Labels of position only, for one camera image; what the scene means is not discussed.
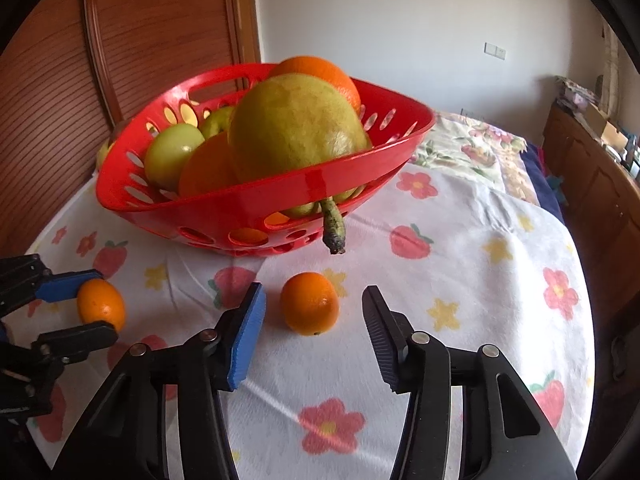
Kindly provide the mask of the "small tangerine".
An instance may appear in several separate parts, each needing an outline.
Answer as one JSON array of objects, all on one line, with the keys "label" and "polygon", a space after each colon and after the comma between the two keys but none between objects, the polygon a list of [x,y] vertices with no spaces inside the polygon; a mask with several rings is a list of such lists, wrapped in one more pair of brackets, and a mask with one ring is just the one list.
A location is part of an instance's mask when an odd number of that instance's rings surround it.
[{"label": "small tangerine", "polygon": [[317,336],[330,330],[340,315],[340,302],[332,283],[316,272],[289,278],[279,299],[283,321],[302,336]]},{"label": "small tangerine", "polygon": [[126,324],[125,301],[118,289],[102,278],[93,278],[80,286],[77,312],[84,324],[104,321],[120,333]]}]

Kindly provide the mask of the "cardboard box on sideboard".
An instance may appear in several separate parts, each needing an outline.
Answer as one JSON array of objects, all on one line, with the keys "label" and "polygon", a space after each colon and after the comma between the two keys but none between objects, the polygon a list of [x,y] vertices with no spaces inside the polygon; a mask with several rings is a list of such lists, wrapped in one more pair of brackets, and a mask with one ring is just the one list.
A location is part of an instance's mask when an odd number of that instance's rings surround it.
[{"label": "cardboard box on sideboard", "polygon": [[589,103],[585,110],[582,112],[586,123],[593,131],[594,135],[602,141],[603,144],[614,148],[616,152],[621,153],[627,144],[627,138],[623,133],[608,121],[605,114],[603,114],[596,106]]}]

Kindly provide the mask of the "floral quilt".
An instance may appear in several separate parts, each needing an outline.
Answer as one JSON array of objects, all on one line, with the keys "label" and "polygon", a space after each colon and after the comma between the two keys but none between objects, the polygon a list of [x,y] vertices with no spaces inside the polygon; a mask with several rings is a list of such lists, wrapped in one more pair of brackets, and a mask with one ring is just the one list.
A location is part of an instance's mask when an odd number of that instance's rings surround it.
[{"label": "floral quilt", "polygon": [[411,162],[486,184],[539,206],[532,178],[522,159],[526,148],[524,138],[488,122],[440,112]]}]

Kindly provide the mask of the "wooden sideboard cabinet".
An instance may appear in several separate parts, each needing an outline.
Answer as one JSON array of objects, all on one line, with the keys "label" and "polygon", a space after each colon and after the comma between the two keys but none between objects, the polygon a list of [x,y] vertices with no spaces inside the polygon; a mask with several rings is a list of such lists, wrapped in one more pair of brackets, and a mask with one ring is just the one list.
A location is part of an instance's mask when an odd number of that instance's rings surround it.
[{"label": "wooden sideboard cabinet", "polygon": [[639,187],[578,120],[552,105],[544,161],[561,179],[564,219],[573,235],[592,304],[608,313],[639,292]]}]

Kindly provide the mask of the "red perforated plastic basket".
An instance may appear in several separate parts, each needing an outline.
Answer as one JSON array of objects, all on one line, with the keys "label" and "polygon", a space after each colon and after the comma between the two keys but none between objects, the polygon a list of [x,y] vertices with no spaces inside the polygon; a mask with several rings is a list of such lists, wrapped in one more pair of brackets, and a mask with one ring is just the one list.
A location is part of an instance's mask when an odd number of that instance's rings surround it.
[{"label": "red perforated plastic basket", "polygon": [[398,174],[434,126],[434,110],[425,104],[357,80],[361,118],[373,144],[370,151],[192,197],[169,194],[145,177],[143,159],[155,131],[181,118],[183,107],[204,119],[218,106],[234,105],[244,96],[238,90],[192,102],[191,92],[239,79],[257,84],[271,67],[248,63],[206,70],[149,102],[122,130],[104,160],[96,179],[100,204],[166,240],[233,257],[280,255],[320,240],[322,217],[312,214],[278,224],[270,217],[330,193],[360,188],[357,196],[338,206],[342,214],[351,214]]}]

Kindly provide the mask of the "floral white bed sheet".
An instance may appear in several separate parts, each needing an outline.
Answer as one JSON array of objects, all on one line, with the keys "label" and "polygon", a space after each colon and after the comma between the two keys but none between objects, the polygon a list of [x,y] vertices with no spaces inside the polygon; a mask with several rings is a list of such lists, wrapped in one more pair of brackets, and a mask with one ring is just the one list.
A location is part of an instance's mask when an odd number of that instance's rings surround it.
[{"label": "floral white bed sheet", "polygon": [[[85,185],[32,248],[54,272],[99,269],[126,302],[114,347],[70,366],[53,411],[31,419],[53,463],[112,366],[135,342],[181,344],[216,324],[251,282],[268,310],[250,372],[222,403],[243,479],[385,479],[407,401],[382,381],[361,311],[376,285],[391,309],[446,346],[500,348],[572,462],[587,437],[594,377],[592,317],[570,232],[548,211],[445,171],[407,166],[347,215],[347,248],[313,242],[265,259],[233,259],[143,232]],[[317,336],[288,328],[289,278],[322,274],[340,302]]]}]

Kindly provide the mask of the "white wall switch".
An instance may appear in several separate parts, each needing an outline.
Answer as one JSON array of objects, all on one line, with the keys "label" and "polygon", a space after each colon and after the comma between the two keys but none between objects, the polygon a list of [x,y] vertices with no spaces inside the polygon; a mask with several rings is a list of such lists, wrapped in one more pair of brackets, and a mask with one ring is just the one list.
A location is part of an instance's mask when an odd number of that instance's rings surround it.
[{"label": "white wall switch", "polygon": [[506,50],[496,46],[495,44],[490,44],[486,42],[484,44],[484,53],[486,55],[492,56],[493,58],[498,58],[498,60],[504,61],[506,59]]}]

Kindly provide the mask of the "green pear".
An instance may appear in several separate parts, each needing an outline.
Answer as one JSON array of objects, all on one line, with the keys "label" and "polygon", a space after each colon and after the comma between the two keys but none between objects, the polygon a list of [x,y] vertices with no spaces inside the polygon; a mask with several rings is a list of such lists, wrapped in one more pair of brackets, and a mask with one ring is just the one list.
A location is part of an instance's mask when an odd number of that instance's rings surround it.
[{"label": "green pear", "polygon": [[219,133],[227,132],[234,110],[234,106],[224,106],[210,112],[200,125],[200,131],[204,139],[208,140],[213,136],[218,136]]}]

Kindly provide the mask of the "wooden wardrobe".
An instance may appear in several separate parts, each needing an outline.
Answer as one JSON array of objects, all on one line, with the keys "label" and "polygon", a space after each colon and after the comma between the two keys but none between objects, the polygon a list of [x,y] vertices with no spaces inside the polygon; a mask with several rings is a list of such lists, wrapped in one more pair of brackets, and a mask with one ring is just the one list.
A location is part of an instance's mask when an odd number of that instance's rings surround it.
[{"label": "wooden wardrobe", "polygon": [[22,254],[116,128],[259,58],[255,0],[1,0],[1,251]]}]

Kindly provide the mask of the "small green guava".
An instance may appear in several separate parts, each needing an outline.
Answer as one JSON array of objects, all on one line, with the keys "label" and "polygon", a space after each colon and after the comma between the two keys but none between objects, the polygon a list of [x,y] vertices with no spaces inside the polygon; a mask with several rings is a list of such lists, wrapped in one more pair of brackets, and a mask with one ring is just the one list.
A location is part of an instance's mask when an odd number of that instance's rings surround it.
[{"label": "small green guava", "polygon": [[158,188],[175,191],[186,162],[205,141],[198,128],[172,125],[160,132],[145,152],[145,177]]},{"label": "small green guava", "polygon": [[[334,203],[341,204],[346,202],[352,197],[357,197],[364,190],[364,185],[359,185],[356,188],[351,188],[340,194],[333,196]],[[318,214],[321,211],[320,202],[306,203],[303,205],[294,206],[292,208],[281,210],[281,214],[284,214],[288,218],[303,218],[310,214]]]}]

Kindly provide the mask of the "large orange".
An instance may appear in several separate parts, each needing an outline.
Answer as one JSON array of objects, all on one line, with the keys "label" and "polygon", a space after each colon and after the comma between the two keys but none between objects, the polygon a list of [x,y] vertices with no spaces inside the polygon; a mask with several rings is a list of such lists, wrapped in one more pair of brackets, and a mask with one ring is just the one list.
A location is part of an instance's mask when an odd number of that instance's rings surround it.
[{"label": "large orange", "polygon": [[227,133],[223,131],[193,152],[180,174],[178,195],[198,196],[238,183],[231,165]]},{"label": "large orange", "polygon": [[341,93],[356,112],[360,111],[361,99],[356,84],[344,70],[326,60],[311,55],[297,55],[280,62],[269,72],[270,77],[304,74],[324,80]]}]

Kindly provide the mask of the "large yellow-green pear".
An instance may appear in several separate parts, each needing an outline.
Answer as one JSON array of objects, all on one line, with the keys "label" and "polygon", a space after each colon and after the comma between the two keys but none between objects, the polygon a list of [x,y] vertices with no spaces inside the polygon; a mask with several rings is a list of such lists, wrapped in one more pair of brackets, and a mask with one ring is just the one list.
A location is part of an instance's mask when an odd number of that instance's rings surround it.
[{"label": "large yellow-green pear", "polygon": [[235,177],[250,182],[372,148],[352,104],[329,82],[306,74],[272,76],[251,88],[228,131]]}]

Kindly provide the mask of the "beige curtain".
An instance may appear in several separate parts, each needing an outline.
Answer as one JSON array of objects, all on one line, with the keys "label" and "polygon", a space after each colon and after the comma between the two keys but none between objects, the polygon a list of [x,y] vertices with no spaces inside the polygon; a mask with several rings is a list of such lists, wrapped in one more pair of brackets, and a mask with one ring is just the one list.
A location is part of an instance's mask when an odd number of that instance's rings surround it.
[{"label": "beige curtain", "polygon": [[615,118],[620,90],[620,40],[607,21],[603,21],[604,69],[600,109],[607,118]]}]

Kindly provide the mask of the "small green guava front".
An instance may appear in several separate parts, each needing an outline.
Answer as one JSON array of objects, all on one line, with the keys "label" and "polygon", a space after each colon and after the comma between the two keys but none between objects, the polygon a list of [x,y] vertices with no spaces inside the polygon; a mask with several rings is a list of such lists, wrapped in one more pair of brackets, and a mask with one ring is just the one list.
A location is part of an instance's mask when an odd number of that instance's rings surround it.
[{"label": "small green guava front", "polygon": [[145,177],[158,188],[175,191],[186,162],[205,141],[198,128],[172,125],[160,132],[145,152]]}]

